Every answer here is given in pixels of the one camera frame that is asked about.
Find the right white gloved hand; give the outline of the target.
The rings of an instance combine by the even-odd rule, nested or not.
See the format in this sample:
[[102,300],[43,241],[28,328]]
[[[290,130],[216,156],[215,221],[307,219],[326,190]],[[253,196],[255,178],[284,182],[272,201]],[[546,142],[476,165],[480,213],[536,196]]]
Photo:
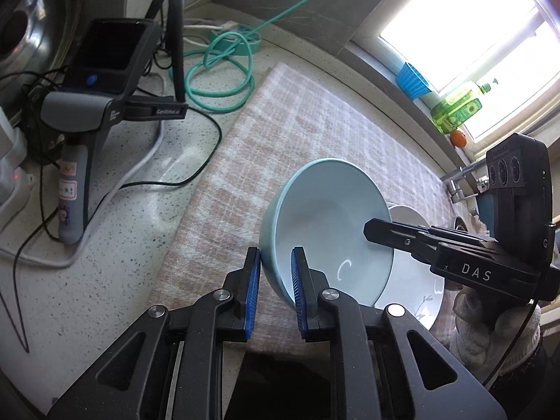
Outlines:
[[528,304],[503,312],[493,328],[482,321],[483,304],[475,290],[464,287],[453,311],[456,326],[449,350],[479,381],[493,369],[505,375],[527,362],[540,342],[541,308]]

